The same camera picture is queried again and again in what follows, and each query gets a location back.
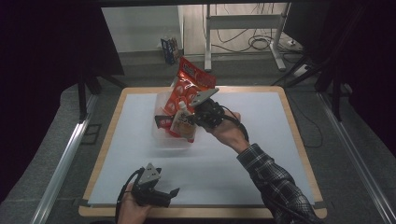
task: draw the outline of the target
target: table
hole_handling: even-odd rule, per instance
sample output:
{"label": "table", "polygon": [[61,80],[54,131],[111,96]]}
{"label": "table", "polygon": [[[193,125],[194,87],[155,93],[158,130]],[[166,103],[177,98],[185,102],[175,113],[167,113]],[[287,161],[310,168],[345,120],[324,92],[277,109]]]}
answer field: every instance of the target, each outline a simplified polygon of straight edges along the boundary
{"label": "table", "polygon": [[[285,114],[287,116],[288,123],[290,125],[290,129],[295,141],[295,144],[298,148],[298,153],[300,159],[303,163],[304,170],[308,177],[309,186],[312,189],[315,201],[315,212],[318,217],[324,218],[327,216],[327,209],[324,207],[320,207],[323,204],[323,199],[318,189],[318,184],[313,174],[309,159],[307,158],[303,142],[301,140],[301,136],[298,132],[296,123],[294,121],[293,115],[291,114],[290,106],[288,100],[286,98],[285,92],[280,87],[219,87],[220,92],[277,92],[279,94],[281,104],[285,110]],[[85,190],[83,199],[89,200],[90,195],[92,193],[93,187],[95,185],[96,180],[101,172],[103,167],[106,154],[110,147],[111,139],[116,129],[120,113],[122,111],[123,103],[128,94],[134,93],[159,93],[164,91],[170,91],[170,88],[126,88],[122,91],[120,99],[118,101],[117,107],[113,114],[112,120],[108,127],[106,137],[104,143],[102,144],[101,151],[98,155],[96,164],[93,168],[92,175],[90,181]],[[115,214],[114,206],[80,206],[79,213],[84,217],[113,217]],[[207,217],[207,218],[271,218],[272,215],[270,211],[266,208],[192,208],[192,207],[173,207],[173,208],[154,208],[151,210],[148,217]]]}

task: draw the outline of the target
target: forearm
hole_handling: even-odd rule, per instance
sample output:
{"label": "forearm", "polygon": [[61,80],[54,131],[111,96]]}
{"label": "forearm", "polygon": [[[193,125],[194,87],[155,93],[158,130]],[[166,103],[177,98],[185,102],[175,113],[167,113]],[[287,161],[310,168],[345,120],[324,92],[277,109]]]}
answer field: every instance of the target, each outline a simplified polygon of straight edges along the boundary
{"label": "forearm", "polygon": [[244,150],[237,159],[247,169],[251,179],[262,193],[262,200],[271,210],[276,222],[290,223],[293,218],[284,210],[270,202],[276,201],[287,206],[293,212],[307,217],[313,223],[321,223],[315,216],[311,204],[294,184],[291,175],[277,165],[269,155],[263,152],[256,144]]}

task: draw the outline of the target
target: shirt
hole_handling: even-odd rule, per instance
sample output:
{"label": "shirt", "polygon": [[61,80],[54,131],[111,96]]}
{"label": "shirt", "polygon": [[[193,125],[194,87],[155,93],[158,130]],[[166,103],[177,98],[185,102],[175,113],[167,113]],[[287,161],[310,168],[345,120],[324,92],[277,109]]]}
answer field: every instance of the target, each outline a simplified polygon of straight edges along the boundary
{"label": "shirt", "polygon": [[[324,223],[319,219],[301,190],[295,185],[292,176],[277,165],[257,144],[253,144],[238,155],[237,159],[250,174],[262,201],[271,211],[276,223]],[[291,215],[296,213],[309,222]]]}

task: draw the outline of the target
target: metal desk leg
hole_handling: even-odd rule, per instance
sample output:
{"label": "metal desk leg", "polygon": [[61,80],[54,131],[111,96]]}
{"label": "metal desk leg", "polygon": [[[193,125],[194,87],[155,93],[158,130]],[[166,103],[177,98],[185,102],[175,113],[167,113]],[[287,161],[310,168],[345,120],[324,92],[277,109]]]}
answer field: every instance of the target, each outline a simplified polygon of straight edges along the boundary
{"label": "metal desk leg", "polygon": [[205,71],[212,70],[212,45],[210,43],[210,5],[206,5],[206,48],[205,48]]}
{"label": "metal desk leg", "polygon": [[283,26],[285,25],[285,20],[286,20],[287,14],[288,14],[289,6],[290,6],[290,3],[287,3],[286,6],[283,8],[283,11],[282,11],[282,14],[281,14],[281,17],[279,20],[279,25],[276,29],[276,35],[275,35],[274,41],[272,41],[270,44],[270,49],[274,55],[277,68],[281,72],[286,71],[286,66],[283,63],[283,60],[279,54],[279,51],[277,50],[277,45],[279,44],[279,39],[280,39],[280,35],[282,34],[282,31],[283,31]]}

